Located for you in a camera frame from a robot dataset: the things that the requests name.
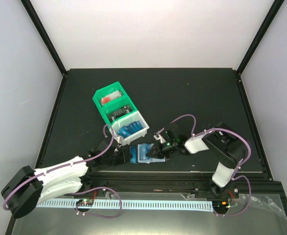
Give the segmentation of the white plastic card bin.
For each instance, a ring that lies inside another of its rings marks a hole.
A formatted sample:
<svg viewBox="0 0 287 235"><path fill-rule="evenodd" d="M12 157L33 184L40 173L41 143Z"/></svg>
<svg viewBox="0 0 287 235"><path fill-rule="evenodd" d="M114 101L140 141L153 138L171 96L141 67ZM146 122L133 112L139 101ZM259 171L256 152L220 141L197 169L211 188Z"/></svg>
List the white plastic card bin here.
<svg viewBox="0 0 287 235"><path fill-rule="evenodd" d="M112 124L115 140L119 145L129 145L134 140L144 137L149 126L139 111L122 116Z"/></svg>

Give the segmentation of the green double compartment bin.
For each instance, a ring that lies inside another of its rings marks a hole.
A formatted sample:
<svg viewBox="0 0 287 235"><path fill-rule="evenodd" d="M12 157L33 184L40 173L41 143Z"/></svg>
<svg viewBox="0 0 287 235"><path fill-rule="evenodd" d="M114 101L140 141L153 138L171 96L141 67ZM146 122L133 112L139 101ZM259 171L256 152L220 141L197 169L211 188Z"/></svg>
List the green double compartment bin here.
<svg viewBox="0 0 287 235"><path fill-rule="evenodd" d="M122 96L115 99L115 100L110 101L107 104L101 105L100 99L102 97L114 92L114 91L120 91L122 93ZM125 105L130 105L130 107L132 108L132 112L138 110L120 82L115 82L115 83L112 83L108 86L105 86L99 90L96 90L92 100L93 100L94 104L96 105L102 119L104 120L104 122L106 124L113 124L115 121L111 122L108 119L108 115L111 112L113 112L113 111L115 111L115 110L117 110L117 109L119 109Z"/></svg>

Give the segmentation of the blue credit card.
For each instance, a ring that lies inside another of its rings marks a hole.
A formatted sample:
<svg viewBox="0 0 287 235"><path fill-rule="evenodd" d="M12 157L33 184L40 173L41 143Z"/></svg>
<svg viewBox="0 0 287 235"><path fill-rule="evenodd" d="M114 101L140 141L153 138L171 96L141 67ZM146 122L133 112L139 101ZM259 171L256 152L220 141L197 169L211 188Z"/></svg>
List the blue credit card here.
<svg viewBox="0 0 287 235"><path fill-rule="evenodd" d="M137 162L138 163L150 163L150 158L147 156L147 153L150 151L153 144L143 143L138 144L137 146Z"/></svg>

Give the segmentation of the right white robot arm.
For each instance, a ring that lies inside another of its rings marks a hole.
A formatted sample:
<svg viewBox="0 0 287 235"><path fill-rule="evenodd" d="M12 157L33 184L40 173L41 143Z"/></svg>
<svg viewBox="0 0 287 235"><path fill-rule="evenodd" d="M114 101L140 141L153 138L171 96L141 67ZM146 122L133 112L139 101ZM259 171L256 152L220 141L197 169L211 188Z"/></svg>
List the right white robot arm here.
<svg viewBox="0 0 287 235"><path fill-rule="evenodd" d="M187 137L181 134L179 126L171 123L154 135L156 142L146 151L150 159L167 159L171 154L192 155L210 150L218 158L209 190L212 196L221 197L227 192L227 185L251 156L248 142L225 123Z"/></svg>

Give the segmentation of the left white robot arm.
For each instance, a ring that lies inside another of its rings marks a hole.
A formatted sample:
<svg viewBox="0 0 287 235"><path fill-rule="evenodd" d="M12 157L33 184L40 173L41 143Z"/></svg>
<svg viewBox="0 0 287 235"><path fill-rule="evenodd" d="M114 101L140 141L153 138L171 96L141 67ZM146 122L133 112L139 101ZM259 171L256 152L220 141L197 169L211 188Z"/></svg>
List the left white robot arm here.
<svg viewBox="0 0 287 235"><path fill-rule="evenodd" d="M50 167L32 169L22 167L2 189L3 209L12 216L22 218L36 206L63 195L96 197L99 191L113 190L106 183L94 183L90 174L131 160L129 148L100 144L82 156L75 156Z"/></svg>

